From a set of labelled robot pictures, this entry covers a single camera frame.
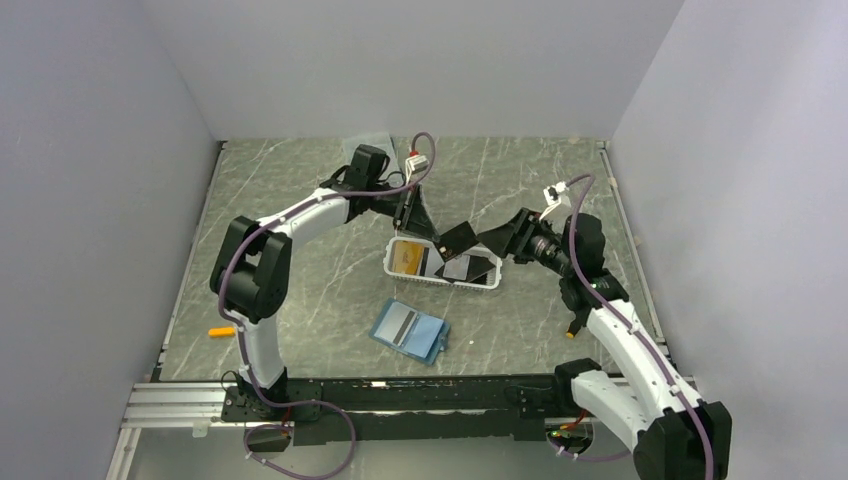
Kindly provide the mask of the white plastic basket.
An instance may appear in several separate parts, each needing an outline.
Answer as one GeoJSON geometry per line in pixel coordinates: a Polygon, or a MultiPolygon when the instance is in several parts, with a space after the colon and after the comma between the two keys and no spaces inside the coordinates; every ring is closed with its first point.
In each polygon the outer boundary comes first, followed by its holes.
{"type": "Polygon", "coordinates": [[[403,236],[388,242],[383,259],[384,272],[395,279],[474,290],[496,289],[502,267],[499,257],[480,246],[445,261],[433,243],[403,236]]]}

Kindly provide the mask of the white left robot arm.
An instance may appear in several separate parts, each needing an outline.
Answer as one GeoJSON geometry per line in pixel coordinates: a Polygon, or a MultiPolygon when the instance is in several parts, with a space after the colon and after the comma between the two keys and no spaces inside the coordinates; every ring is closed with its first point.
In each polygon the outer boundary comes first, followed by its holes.
{"type": "Polygon", "coordinates": [[[385,175],[388,161],[384,150],[361,144],[349,164],[305,199],[260,220],[238,216],[228,226],[209,284],[219,313],[236,326],[239,374],[252,387],[247,404],[261,419],[279,417],[288,402],[275,316],[287,296],[296,250],[367,211],[387,216],[406,234],[439,238],[421,197],[430,158],[411,151],[399,187],[385,175]]]}

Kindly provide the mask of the white striped credit card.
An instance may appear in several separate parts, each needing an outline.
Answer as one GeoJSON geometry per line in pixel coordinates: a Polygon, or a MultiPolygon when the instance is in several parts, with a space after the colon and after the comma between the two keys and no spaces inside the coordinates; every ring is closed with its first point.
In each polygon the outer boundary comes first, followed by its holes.
{"type": "Polygon", "coordinates": [[[419,315],[418,310],[396,300],[390,300],[376,321],[373,335],[391,345],[402,346],[419,315]]]}

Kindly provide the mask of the black credit card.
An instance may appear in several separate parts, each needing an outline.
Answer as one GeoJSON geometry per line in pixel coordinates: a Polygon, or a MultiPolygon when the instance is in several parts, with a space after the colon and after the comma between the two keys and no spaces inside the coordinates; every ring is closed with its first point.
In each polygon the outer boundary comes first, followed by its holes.
{"type": "Polygon", "coordinates": [[[434,242],[443,262],[458,257],[478,244],[476,233],[468,221],[464,221],[439,236],[434,242]]]}

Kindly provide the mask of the blue card holder wallet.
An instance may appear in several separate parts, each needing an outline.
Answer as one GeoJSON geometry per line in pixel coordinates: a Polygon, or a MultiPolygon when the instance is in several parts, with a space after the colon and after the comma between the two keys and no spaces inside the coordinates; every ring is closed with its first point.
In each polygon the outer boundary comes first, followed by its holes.
{"type": "Polygon", "coordinates": [[[395,298],[383,305],[370,332],[374,341],[431,366],[448,348],[451,325],[395,298]]]}

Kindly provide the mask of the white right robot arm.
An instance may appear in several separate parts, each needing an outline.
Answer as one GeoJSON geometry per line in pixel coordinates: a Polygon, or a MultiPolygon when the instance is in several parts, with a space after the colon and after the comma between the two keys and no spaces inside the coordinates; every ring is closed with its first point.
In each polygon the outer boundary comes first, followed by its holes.
{"type": "Polygon", "coordinates": [[[537,262],[558,274],[563,303],[575,316],[569,333],[591,333],[630,387],[624,391],[588,358],[565,362],[555,368],[550,391],[557,411],[594,415],[627,447],[641,479],[727,478],[731,414],[684,380],[647,333],[605,265],[599,218],[574,213],[556,232],[541,213],[523,208],[477,239],[500,258],[537,262]]]}

